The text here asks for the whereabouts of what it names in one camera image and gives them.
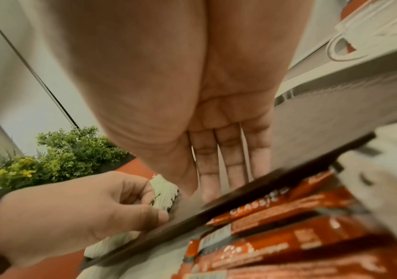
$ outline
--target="hand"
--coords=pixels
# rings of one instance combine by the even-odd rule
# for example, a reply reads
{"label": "hand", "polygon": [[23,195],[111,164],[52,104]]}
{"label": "hand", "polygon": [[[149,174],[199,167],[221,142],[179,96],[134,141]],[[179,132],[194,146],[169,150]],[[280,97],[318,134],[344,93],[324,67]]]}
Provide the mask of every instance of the hand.
{"label": "hand", "polygon": [[310,0],[30,3],[110,139],[183,192],[198,169],[204,200],[220,195],[217,145],[230,187],[247,183],[242,130],[253,178],[271,171],[274,95]]}
{"label": "hand", "polygon": [[147,179],[115,171],[11,192],[0,201],[0,255],[25,267],[151,230],[169,219],[150,206],[154,197]]}

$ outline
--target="white label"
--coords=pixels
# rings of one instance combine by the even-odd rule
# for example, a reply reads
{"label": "white label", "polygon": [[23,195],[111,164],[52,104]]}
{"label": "white label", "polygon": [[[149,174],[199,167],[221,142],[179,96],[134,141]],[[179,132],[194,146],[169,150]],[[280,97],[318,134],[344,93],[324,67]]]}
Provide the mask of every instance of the white label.
{"label": "white label", "polygon": [[201,251],[206,247],[209,247],[215,243],[222,241],[223,239],[230,237],[232,233],[232,224],[222,227],[221,229],[216,230],[215,232],[205,236],[200,241],[200,246],[198,246],[198,250]]}
{"label": "white label", "polygon": [[187,274],[183,276],[183,279],[226,279],[227,271],[213,271],[204,272],[198,274]]}

